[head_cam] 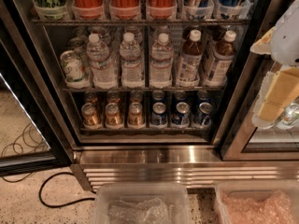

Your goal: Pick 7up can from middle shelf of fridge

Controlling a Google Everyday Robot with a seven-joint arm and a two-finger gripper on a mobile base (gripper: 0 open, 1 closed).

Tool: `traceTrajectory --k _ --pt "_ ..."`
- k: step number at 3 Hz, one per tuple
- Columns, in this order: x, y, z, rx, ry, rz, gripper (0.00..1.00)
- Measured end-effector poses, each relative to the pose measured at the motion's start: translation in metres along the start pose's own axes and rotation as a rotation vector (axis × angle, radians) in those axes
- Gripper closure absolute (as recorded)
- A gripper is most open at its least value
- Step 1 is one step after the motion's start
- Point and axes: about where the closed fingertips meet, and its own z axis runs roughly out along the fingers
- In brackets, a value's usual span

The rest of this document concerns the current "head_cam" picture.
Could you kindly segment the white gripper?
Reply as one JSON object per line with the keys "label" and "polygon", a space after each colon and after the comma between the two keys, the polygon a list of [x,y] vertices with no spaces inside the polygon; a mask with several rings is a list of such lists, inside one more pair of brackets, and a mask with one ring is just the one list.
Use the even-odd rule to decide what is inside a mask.
{"label": "white gripper", "polygon": [[[299,65],[299,0],[294,0],[275,27],[256,41],[250,51],[270,55],[284,65]],[[284,109],[299,96],[299,69],[288,66],[263,78],[253,108],[252,123],[262,129],[275,124]]]}

